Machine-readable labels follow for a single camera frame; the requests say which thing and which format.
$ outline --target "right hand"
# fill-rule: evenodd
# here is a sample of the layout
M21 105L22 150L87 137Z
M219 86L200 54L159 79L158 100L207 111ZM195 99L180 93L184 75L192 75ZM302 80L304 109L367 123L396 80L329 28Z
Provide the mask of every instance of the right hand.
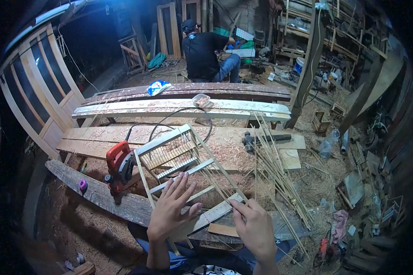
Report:
M236 230L244 245L259 263L275 260L277 246L274 239L272 218L253 198L246 205L229 200L233 206Z

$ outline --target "hammer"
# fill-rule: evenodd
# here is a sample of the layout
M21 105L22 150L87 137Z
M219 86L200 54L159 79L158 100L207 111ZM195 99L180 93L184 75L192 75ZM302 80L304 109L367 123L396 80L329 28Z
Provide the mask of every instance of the hammer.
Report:
M291 140L292 136L289 134L286 135L272 135L273 140L271 140L270 136L262 136L261 137L263 140L266 142L269 141L278 141L278 140ZM253 153L254 152L254 147L253 144L254 142L258 143L260 142L258 137L252 137L251 133L245 132L245 138L242 139L242 143L245 146L246 152L247 153Z

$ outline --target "man in black t-shirt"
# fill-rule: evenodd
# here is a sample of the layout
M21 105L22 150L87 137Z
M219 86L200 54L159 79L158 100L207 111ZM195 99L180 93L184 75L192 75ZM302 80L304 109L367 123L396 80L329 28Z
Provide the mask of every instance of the man in black t-shirt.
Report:
M215 51L222 50L226 44L234 44L234 39L216 33L201 33L199 25L192 19L182 23L182 31L187 35L182 40L182 49L187 60L188 78L191 81L222 82L230 73L229 81L240 83L240 57L232 54L219 64L215 54Z

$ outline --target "green cloth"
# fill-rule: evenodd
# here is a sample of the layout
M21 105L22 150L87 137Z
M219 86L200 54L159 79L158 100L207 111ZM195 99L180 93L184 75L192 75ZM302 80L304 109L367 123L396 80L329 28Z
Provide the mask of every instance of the green cloth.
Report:
M243 44L239 49L253 49L254 48L254 41L249 40L245 44Z
M162 52L158 53L148 64L148 68L152 69L154 67L159 68L162 62L167 58L165 54Z

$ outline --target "pipe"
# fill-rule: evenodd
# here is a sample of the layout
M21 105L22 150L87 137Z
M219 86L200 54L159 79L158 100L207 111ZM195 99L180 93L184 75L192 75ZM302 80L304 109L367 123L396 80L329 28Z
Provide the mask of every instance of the pipe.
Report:
M349 129L346 130L346 132L343 135L343 141L341 143L341 153L346 154L347 153L347 145L349 140Z

